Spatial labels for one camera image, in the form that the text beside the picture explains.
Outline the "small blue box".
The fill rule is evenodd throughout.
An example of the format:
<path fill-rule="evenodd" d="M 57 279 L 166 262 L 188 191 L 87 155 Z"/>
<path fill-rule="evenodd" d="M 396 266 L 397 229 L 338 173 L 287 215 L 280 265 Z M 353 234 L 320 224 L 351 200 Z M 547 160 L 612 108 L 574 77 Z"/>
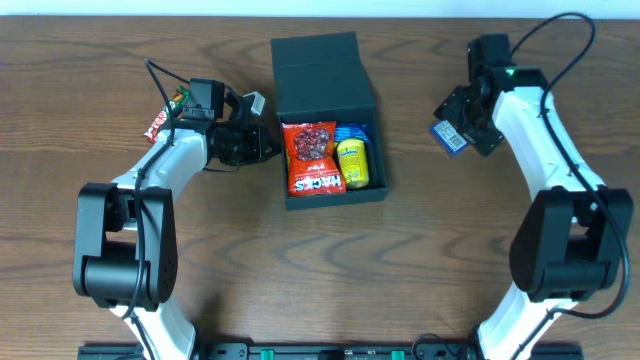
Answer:
<path fill-rule="evenodd" d="M 456 156 L 469 146 L 468 141 L 447 120 L 437 121 L 431 127 L 431 133 L 452 156 Z"/>

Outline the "red Hacks candy bag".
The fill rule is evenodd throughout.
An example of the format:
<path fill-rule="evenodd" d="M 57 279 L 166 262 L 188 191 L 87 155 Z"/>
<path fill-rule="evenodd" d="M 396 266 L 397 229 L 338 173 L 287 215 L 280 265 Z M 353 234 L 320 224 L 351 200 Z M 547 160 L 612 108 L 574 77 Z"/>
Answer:
<path fill-rule="evenodd" d="M 331 121 L 282 126 L 289 159 L 289 197 L 346 192 L 344 177 L 333 159 L 336 125 Z"/>

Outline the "dark green box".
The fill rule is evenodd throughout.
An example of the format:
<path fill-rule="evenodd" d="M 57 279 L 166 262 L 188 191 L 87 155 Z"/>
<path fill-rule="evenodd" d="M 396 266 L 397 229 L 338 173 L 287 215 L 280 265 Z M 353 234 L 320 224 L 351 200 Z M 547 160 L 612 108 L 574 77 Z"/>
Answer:
<path fill-rule="evenodd" d="M 288 211 L 376 202 L 389 182 L 378 122 L 377 99 L 354 32 L 274 38 L 271 54 L 276 116 L 280 125 L 335 121 L 364 124 L 369 184 L 344 194 L 291 197 Z"/>

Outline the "red KitKat bar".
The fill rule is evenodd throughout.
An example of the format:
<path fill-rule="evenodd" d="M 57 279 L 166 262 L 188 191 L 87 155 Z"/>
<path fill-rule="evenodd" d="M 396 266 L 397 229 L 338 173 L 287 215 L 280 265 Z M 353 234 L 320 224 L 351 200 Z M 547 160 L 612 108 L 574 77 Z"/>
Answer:
<path fill-rule="evenodd" d="M 165 106 L 156 118 L 153 120 L 149 128 L 143 133 L 143 136 L 151 143 L 155 144 L 157 141 L 158 133 L 162 127 L 167 123 L 169 114 L 177 117 L 182 108 L 186 105 L 189 98 L 190 91 L 183 86 L 178 86 L 174 95 L 169 100 L 169 106 Z"/>

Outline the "blue Oreo cookie pack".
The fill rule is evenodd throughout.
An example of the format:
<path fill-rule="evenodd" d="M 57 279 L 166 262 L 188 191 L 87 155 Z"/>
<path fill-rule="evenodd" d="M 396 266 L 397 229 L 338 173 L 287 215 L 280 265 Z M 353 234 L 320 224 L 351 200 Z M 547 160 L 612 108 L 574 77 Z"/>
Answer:
<path fill-rule="evenodd" d="M 334 132 L 334 144 L 338 145 L 348 139 L 358 139 L 369 144 L 371 142 L 369 125 L 365 123 L 338 123 Z"/>

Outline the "yellow cylindrical candy container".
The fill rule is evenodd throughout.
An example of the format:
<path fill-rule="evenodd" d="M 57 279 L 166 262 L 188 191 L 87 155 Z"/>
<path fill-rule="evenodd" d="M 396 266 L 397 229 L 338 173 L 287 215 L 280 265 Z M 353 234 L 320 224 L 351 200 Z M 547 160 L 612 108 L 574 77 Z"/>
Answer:
<path fill-rule="evenodd" d="M 369 184 L 368 161 L 363 140 L 350 138 L 337 146 L 337 157 L 348 189 L 361 189 Z"/>

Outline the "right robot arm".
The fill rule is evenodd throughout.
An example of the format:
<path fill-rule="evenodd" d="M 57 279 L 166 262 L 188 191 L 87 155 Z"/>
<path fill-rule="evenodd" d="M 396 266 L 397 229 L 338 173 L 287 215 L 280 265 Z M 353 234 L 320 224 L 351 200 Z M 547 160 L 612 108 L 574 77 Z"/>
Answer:
<path fill-rule="evenodd" d="M 531 205 L 509 250 L 512 283 L 470 337 L 461 359 L 533 359 L 535 345 L 561 315 L 621 277 L 628 288 L 628 191 L 612 189 L 581 157 L 560 121 L 538 68 L 512 60 L 505 34 L 467 46 L 469 83 L 435 110 L 433 132 L 450 152 L 472 145 L 487 156 L 510 145 Z"/>

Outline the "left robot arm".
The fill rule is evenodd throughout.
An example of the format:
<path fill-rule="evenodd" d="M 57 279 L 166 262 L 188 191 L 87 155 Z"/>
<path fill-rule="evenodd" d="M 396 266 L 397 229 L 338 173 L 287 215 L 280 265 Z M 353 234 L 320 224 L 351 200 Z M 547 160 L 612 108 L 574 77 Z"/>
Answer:
<path fill-rule="evenodd" d="M 257 91 L 240 96 L 222 82 L 194 78 L 148 129 L 154 144 L 130 170 L 82 187 L 73 286 L 120 317 L 138 342 L 83 346 L 79 358 L 196 357 L 197 330 L 172 295 L 178 273 L 174 203 L 213 159 L 231 172 L 279 153 L 256 121 L 264 105 Z"/>

